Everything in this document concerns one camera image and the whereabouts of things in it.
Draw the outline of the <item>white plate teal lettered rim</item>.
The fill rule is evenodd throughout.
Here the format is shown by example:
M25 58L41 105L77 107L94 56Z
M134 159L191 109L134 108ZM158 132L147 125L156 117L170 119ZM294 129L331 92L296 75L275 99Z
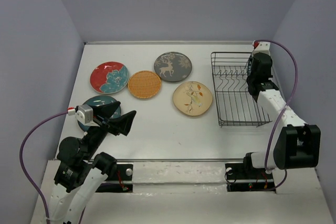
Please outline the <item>white plate teal lettered rim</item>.
M251 53L250 56L249 56L249 58L248 58L248 61L247 61L247 67L246 67L247 76L250 76L250 74L251 74L251 69L252 69L252 64L253 64L253 58L254 58L254 55L253 55L253 53Z

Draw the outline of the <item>dark teal blossom plate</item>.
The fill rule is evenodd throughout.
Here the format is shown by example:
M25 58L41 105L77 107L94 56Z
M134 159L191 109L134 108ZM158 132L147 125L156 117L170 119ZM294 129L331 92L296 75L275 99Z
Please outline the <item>dark teal blossom plate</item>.
M117 100L111 96L108 95L97 95L95 97L91 97L88 99L84 104L90 105L90 106L102 106L110 103L114 103ZM118 109L114 112L114 114L111 116L112 119L119 118L121 116L121 107L118 107ZM89 130L90 126L85 126L79 121L77 121L79 127L82 129L82 131L86 132Z

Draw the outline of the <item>orange woven basket plate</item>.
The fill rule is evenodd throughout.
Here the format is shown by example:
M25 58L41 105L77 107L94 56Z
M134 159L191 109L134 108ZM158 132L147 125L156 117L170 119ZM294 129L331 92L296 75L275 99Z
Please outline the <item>orange woven basket plate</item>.
M155 72L143 70L131 76L128 90L138 99L149 99L158 94L161 85L161 78Z

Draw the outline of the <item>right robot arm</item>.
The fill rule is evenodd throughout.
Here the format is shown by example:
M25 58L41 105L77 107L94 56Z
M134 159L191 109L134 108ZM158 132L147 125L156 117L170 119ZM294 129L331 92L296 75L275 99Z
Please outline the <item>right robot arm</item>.
M248 92L269 115L275 129L264 152L246 154L241 171L248 178L264 169L316 167L319 161L321 131L309 125L286 105L278 87L271 80L272 59L262 52L251 54L247 64Z

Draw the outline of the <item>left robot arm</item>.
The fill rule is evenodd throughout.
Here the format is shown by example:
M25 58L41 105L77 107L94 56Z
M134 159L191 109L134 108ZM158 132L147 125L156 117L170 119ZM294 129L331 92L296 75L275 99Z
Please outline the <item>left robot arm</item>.
M108 134L129 134L136 111L113 118L119 107L120 102L116 101L99 106L83 104L68 108L67 114L75 116L89 129L82 138L69 136L59 144L57 159L60 164L49 201L49 223L79 223L94 193L104 181L114 176L121 191L129 191L123 183L117 160L105 152L96 153Z

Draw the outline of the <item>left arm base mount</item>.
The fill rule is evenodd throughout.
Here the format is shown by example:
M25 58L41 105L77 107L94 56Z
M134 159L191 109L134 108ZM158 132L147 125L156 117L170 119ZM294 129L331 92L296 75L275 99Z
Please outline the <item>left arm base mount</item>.
M117 170L110 175L96 190L97 193L131 193L133 192L133 164L118 163Z

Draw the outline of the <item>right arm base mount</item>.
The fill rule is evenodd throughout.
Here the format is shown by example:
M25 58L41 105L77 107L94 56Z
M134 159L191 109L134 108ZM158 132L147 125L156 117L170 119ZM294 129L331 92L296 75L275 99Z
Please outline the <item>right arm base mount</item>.
M263 168L246 170L242 163L229 163L225 165L224 179L229 193L264 191L274 189L275 183L272 174L267 174Z

